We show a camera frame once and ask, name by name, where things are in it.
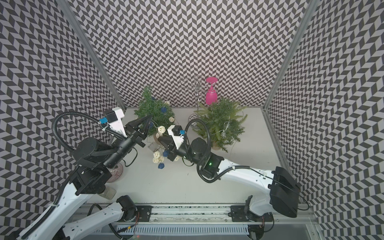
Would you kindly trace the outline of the blue and white ball garland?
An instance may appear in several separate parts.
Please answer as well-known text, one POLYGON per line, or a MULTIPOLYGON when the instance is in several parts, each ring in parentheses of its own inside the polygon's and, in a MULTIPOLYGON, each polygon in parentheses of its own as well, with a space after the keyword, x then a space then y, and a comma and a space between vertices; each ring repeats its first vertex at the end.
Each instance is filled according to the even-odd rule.
POLYGON ((154 132, 156 138, 162 135, 168 135, 167 129, 171 125, 176 124, 176 117, 171 109, 170 105, 167 102, 161 100, 155 100, 154 97, 150 96, 146 99, 146 110, 149 115, 152 115, 153 125, 151 130, 154 132))

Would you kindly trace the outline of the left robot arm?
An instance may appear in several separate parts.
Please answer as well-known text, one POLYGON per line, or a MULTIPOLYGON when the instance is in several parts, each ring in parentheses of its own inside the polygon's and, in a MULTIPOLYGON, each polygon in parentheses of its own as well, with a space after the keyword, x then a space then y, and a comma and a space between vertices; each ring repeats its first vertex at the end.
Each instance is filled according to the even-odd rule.
POLYGON ((106 183, 112 177, 112 168, 136 145, 145 146, 144 140, 148 136, 153 117, 147 115, 126 125, 122 124, 123 117, 124 113, 120 108, 112 109, 100 120, 80 112, 65 112, 55 117, 52 124, 54 137, 71 153, 77 166, 60 187, 55 200, 36 221, 16 234, 13 237, 15 240, 81 240, 106 225, 138 218, 136 205, 125 195, 94 214, 68 222, 91 197, 107 190, 106 183), (59 134, 58 123, 64 116, 80 116, 97 123, 116 140, 108 145, 89 137, 73 149, 59 134))

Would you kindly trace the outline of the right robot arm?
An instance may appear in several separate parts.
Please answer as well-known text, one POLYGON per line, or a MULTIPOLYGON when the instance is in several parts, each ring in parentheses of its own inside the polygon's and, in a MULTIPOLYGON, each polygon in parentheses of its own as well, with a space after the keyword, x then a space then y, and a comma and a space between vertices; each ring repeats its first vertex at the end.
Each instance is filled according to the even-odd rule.
POLYGON ((187 160, 197 169, 198 176, 206 183, 229 180, 256 188, 255 195, 247 198, 245 215, 249 219, 277 212, 289 218, 296 218, 300 201, 300 186, 284 168, 260 170, 236 164, 211 152, 212 138, 208 126, 202 120, 191 120, 186 128, 171 125, 158 128, 158 141, 165 147, 167 158, 175 161, 177 157, 187 160), (192 123, 200 123, 207 138, 189 141, 188 129, 192 123))

